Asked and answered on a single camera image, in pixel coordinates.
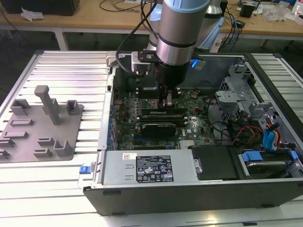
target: yellow wire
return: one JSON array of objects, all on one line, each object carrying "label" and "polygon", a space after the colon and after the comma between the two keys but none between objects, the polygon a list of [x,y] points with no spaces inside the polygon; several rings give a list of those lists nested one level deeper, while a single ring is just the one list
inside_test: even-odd
[{"label": "yellow wire", "polygon": [[278,133],[276,131],[274,131],[275,135],[276,135],[276,145],[278,147]]}]

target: plastic bag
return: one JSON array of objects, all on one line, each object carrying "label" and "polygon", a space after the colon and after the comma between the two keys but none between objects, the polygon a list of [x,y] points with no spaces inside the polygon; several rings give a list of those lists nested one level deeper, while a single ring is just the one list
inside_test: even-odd
[{"label": "plastic bag", "polygon": [[286,14],[290,11],[288,8],[289,3],[280,1],[275,7],[270,10],[265,11],[263,14],[265,19],[270,21],[286,20]]},{"label": "plastic bag", "polygon": [[33,19],[38,19],[38,20],[42,20],[44,19],[43,14],[40,12],[32,12],[32,11],[28,11],[26,9],[22,9],[21,16],[23,16],[25,19],[29,20],[29,21],[33,21]]}]

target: aluminum extrusion table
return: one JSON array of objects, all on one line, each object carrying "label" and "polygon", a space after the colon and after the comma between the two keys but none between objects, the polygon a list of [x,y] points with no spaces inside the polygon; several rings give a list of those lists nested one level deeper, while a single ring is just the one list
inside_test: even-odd
[{"label": "aluminum extrusion table", "polygon": [[[73,160],[0,165],[1,226],[243,226],[243,222],[267,227],[303,226],[303,197],[267,209],[99,216],[77,182],[79,167],[96,160],[107,79],[106,55],[107,52],[50,51],[34,55],[0,107],[2,131],[10,118],[9,106],[15,97],[26,98],[31,105],[40,103],[32,94],[36,85],[47,84],[50,95],[58,102],[77,99],[84,105]],[[283,59],[271,54],[254,56],[302,120],[303,88],[299,76]],[[93,176],[84,177],[89,183]]]}]

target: table leg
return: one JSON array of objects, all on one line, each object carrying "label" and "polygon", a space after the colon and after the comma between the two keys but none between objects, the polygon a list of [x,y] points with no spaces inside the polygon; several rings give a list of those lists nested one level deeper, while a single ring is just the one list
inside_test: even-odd
[{"label": "table leg", "polygon": [[265,48],[265,46],[266,46],[266,44],[267,44],[268,41],[269,41],[268,39],[263,39],[262,42],[261,42],[260,47],[261,48]]},{"label": "table leg", "polygon": [[222,40],[224,39],[225,34],[219,33],[216,40],[214,41],[212,47],[210,48],[210,53],[218,53]]},{"label": "table leg", "polygon": [[56,35],[56,39],[57,39],[57,42],[59,44],[60,50],[61,51],[68,51],[69,48],[68,48],[68,44],[67,44],[65,34],[63,33],[63,31],[58,29],[58,30],[55,31],[55,35]]}]

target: blue light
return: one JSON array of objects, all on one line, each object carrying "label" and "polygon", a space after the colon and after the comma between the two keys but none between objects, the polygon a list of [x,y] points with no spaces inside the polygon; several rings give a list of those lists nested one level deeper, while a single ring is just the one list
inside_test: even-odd
[{"label": "blue light", "polygon": [[198,59],[194,59],[191,67],[194,68],[198,64]]}]

